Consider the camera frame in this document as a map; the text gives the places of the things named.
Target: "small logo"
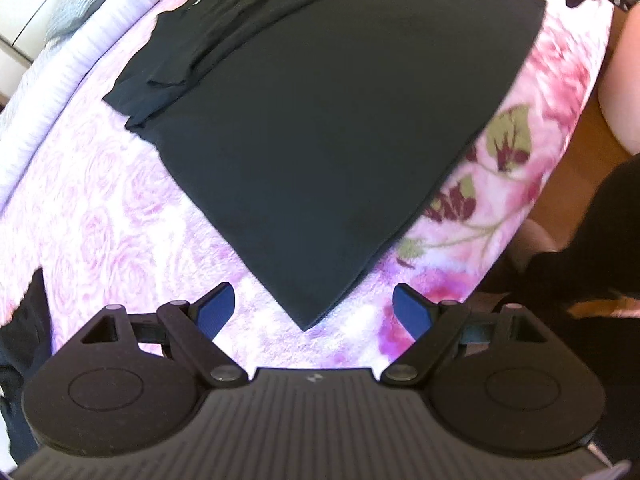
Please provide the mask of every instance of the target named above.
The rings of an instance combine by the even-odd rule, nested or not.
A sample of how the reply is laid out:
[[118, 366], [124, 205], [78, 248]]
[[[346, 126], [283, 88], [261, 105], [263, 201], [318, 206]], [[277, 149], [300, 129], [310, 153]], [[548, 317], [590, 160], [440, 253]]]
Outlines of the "small logo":
[[321, 374], [315, 373], [315, 374], [306, 376], [305, 379], [310, 383], [316, 384], [322, 381], [324, 379], [324, 376]]

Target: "bed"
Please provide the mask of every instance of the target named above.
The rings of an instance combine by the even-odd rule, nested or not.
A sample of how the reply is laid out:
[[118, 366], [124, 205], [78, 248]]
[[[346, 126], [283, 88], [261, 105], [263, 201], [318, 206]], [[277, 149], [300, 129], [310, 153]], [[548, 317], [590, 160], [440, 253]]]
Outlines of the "bed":
[[101, 101], [158, 13], [184, 1], [106, 0], [53, 54], [45, 50], [37, 77], [23, 81], [0, 120], [0, 321], [42, 266], [54, 350], [105, 304], [149, 312], [230, 282], [236, 312], [215, 342], [250, 373], [364, 366], [379, 374], [412, 342], [392, 313], [394, 285], [464, 300], [526, 217], [593, 88], [612, 14], [605, 1], [568, 9], [547, 0], [532, 52], [466, 159], [366, 279], [302, 332], [155, 149]]

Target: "pink rose pattern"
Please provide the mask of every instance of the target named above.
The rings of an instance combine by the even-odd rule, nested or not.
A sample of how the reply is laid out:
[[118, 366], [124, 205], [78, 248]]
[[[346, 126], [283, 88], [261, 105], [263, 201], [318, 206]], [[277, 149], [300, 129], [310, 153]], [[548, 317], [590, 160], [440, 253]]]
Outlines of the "pink rose pattern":
[[107, 303], [149, 312], [228, 281], [236, 313], [216, 343], [249, 371], [365, 366], [379, 374], [411, 344], [393, 316], [394, 285], [409, 283], [434, 301], [464, 300], [527, 215], [591, 91], [612, 13], [602, 1], [567, 9], [548, 0], [543, 30], [488, 130], [406, 237], [303, 333], [156, 151], [101, 101], [158, 13], [185, 1], [159, 2], [93, 67], [0, 218], [0, 320], [10, 319], [42, 265], [56, 349]]

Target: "screw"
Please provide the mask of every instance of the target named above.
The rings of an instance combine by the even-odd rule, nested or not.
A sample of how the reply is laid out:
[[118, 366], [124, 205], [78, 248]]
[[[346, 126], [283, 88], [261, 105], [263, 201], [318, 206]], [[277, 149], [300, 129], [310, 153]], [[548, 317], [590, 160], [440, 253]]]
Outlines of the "screw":
[[411, 365], [391, 365], [385, 371], [385, 375], [387, 379], [402, 383], [415, 379], [418, 376], [418, 370]]
[[230, 383], [242, 377], [242, 370], [235, 365], [217, 366], [211, 371], [211, 377], [221, 383]]

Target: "circular pad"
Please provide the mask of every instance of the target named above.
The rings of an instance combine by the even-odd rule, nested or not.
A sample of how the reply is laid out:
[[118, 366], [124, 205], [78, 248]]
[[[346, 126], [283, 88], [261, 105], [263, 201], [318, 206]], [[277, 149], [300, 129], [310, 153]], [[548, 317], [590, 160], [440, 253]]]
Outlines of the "circular pad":
[[486, 392], [498, 404], [514, 410], [541, 410], [560, 395], [560, 385], [546, 372], [531, 368], [501, 370], [486, 381]]
[[108, 412], [129, 406], [142, 395], [139, 376], [120, 368], [90, 370], [76, 377], [69, 386], [69, 396], [81, 408]]
[[604, 409], [597, 378], [546, 344], [506, 345], [455, 360], [428, 388], [431, 409], [454, 434], [509, 456], [550, 456], [580, 446]]

